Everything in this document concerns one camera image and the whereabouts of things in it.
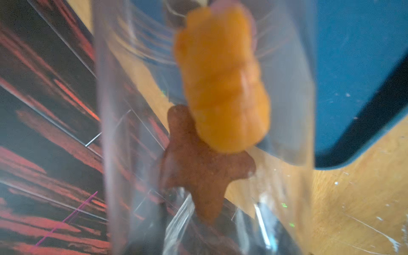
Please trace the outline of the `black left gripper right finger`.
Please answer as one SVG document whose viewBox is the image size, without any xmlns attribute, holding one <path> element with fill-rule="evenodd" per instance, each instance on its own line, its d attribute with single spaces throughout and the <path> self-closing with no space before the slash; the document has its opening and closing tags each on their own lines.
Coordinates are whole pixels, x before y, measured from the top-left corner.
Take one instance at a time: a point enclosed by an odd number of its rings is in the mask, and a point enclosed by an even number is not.
<svg viewBox="0 0 408 255">
<path fill-rule="evenodd" d="M 254 204 L 255 218 L 235 214 L 241 255 L 300 255 L 301 249 L 275 214 L 263 203 Z"/>
</svg>

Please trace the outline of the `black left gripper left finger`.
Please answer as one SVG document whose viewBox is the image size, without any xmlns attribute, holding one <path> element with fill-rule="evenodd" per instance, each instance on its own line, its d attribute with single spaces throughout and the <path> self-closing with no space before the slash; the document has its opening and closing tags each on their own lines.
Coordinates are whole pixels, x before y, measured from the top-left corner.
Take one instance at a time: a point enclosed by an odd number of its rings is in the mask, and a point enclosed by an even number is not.
<svg viewBox="0 0 408 255">
<path fill-rule="evenodd" d="M 155 203 L 147 197 L 134 198 L 126 220 L 124 255 L 161 255 L 166 228 L 176 212 L 164 198 Z"/>
</svg>

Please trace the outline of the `clear jar with mixed cookies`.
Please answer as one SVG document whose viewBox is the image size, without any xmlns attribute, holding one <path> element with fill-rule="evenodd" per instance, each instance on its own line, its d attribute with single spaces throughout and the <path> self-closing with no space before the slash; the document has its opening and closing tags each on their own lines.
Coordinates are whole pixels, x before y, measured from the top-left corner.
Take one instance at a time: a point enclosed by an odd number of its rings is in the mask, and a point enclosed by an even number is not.
<svg viewBox="0 0 408 255">
<path fill-rule="evenodd" d="M 94 1 L 114 255 L 309 255 L 315 1 Z"/>
</svg>

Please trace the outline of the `brown star cookie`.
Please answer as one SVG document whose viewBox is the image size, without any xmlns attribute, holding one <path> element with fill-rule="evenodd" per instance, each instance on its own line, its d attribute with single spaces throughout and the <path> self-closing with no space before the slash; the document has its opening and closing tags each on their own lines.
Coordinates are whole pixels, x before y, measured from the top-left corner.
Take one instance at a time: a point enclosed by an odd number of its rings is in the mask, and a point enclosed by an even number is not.
<svg viewBox="0 0 408 255">
<path fill-rule="evenodd" d="M 199 219 L 210 225 L 222 210 L 228 185 L 254 174 L 255 161 L 247 152 L 220 154 L 212 150 L 197 135 L 187 106 L 171 107 L 167 119 L 170 143 L 159 165 L 159 187 L 185 188 Z"/>
</svg>

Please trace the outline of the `orange ridged cookie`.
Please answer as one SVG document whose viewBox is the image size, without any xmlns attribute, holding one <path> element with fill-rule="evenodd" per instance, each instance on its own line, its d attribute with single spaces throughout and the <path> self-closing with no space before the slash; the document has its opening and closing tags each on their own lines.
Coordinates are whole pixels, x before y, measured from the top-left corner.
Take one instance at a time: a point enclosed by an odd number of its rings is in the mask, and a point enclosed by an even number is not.
<svg viewBox="0 0 408 255">
<path fill-rule="evenodd" d="M 174 37 L 174 58 L 199 137 L 226 154 L 268 133 L 271 101 L 253 50 L 253 25 L 241 3 L 190 11 Z"/>
</svg>

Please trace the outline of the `teal plastic tray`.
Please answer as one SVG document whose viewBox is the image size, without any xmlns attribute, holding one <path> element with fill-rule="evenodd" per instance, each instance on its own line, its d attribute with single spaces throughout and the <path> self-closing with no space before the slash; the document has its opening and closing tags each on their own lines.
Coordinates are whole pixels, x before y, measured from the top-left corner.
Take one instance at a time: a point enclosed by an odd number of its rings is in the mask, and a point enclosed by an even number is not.
<svg viewBox="0 0 408 255">
<path fill-rule="evenodd" d="M 172 103 L 188 104 L 174 58 L 187 14 L 241 3 L 271 101 L 255 146 L 299 165 L 315 104 L 315 167 L 345 166 L 408 113 L 407 1 L 128 1 L 148 70 Z"/>
</svg>

